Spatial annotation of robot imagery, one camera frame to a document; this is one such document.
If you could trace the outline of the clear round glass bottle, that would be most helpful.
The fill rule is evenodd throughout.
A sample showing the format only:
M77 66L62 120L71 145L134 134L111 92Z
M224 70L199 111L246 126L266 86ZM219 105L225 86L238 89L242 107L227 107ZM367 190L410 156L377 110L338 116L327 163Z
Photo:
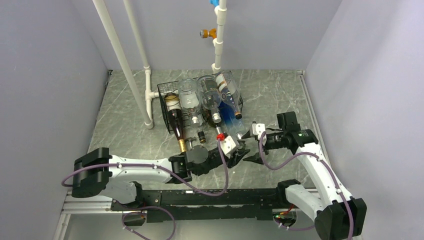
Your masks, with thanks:
M187 112L193 128L201 126L199 114L201 103L198 96L197 82L193 78L182 79L178 82L178 96L182 109Z

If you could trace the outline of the clear bottle black gold label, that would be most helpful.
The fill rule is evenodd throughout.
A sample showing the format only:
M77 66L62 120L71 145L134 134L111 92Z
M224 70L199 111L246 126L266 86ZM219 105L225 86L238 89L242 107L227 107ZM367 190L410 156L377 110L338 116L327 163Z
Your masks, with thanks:
M237 132L235 134L235 136L236 136L237 140L242 140L244 135L241 132Z

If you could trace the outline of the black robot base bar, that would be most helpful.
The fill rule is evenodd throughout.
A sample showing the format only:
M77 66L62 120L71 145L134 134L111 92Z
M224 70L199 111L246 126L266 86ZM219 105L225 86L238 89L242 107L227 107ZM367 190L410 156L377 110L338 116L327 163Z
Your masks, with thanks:
M123 204L113 199L110 209L113 212L147 210L147 223L168 221L169 216L156 207L170 212L177 221L185 220L225 220L256 219L271 221L274 216L292 207L283 200L276 188L228 189L220 196L207 196L190 190L143 190L142 199Z

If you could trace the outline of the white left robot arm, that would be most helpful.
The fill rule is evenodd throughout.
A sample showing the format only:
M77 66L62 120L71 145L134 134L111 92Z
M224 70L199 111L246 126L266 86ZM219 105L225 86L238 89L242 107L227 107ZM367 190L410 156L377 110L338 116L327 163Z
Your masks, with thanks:
M192 176L202 176L225 166L224 173L250 152L243 141L221 141L212 150L196 145L192 149L162 159L134 159L110 154L97 148L74 161L71 195L74 198L104 196L131 210L145 200L142 182L187 185Z

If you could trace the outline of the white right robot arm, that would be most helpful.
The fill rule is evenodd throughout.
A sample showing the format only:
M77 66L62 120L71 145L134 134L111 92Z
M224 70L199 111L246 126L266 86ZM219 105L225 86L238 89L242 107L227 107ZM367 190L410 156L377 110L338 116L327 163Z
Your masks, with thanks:
M253 122L242 139L255 138L258 153L253 162L270 170L279 170L290 161L298 159L306 169L319 196L309 192L296 179L278 183L276 203L287 208L294 205L314 223L313 228L322 240L351 240L362 234L367 205L355 198L328 165L322 147L312 130L302 129L293 111L277 114L278 129L266 128ZM279 166L265 160L267 150L286 148L292 156Z

